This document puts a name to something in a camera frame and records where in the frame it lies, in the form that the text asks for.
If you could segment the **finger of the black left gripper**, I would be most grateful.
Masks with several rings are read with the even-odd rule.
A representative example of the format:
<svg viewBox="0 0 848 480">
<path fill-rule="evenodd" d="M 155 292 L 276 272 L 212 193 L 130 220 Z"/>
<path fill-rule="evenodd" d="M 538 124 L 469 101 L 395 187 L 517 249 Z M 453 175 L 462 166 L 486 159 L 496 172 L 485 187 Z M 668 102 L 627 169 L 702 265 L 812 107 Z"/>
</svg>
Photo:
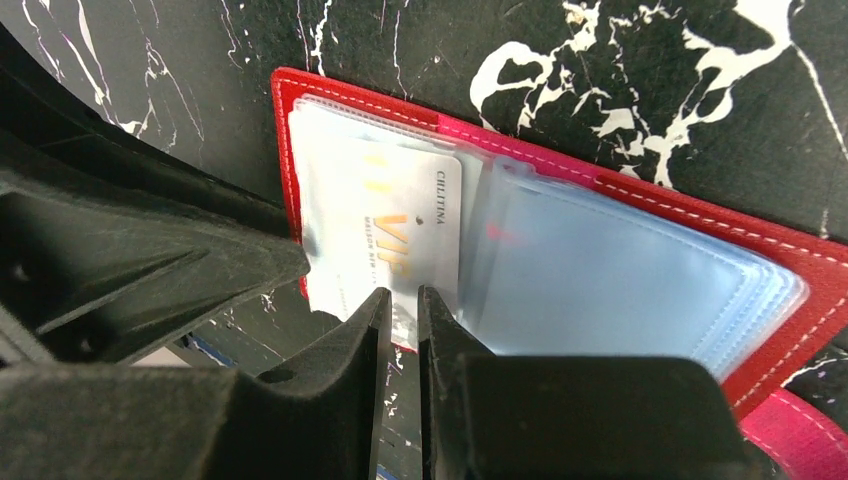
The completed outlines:
<svg viewBox="0 0 848 480">
<path fill-rule="evenodd" d="M 174 202 L 1 172 L 1 361 L 134 361 L 306 272 L 292 241 Z"/>
<path fill-rule="evenodd" d="M 228 217 L 281 238 L 285 210 L 105 121 L 1 31 L 1 128 L 62 163 L 122 188 Z"/>
</svg>

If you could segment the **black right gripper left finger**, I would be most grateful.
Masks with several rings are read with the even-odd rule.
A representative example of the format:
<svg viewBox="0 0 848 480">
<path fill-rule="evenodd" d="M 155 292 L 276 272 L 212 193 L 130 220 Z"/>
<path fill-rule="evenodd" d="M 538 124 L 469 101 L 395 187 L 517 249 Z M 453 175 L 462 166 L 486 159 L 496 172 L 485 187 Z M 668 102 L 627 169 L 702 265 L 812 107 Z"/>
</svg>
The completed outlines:
<svg viewBox="0 0 848 480">
<path fill-rule="evenodd" d="M 391 294 L 259 376 L 21 364 L 1 373 L 5 479 L 371 479 Z"/>
</svg>

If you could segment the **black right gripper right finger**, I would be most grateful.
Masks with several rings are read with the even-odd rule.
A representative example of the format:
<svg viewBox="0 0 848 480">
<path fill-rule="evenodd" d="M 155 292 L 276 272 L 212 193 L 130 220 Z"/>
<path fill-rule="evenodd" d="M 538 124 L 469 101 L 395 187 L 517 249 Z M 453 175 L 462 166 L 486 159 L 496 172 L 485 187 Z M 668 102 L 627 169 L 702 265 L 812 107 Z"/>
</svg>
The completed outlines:
<svg viewBox="0 0 848 480">
<path fill-rule="evenodd" d="M 498 356 L 418 292 L 427 479 L 758 479 L 713 376 L 673 357 Z"/>
</svg>

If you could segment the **silver credit card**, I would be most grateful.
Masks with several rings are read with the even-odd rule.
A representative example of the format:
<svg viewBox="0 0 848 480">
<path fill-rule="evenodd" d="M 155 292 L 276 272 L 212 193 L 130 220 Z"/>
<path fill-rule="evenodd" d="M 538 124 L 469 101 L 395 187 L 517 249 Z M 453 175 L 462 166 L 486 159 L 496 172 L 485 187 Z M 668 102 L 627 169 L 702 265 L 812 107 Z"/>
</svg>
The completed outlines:
<svg viewBox="0 0 848 480">
<path fill-rule="evenodd" d="M 391 293 L 392 341 L 418 347 L 417 292 L 458 288 L 462 166 L 443 153 L 354 138 L 295 151 L 314 311 L 341 320 Z"/>
</svg>

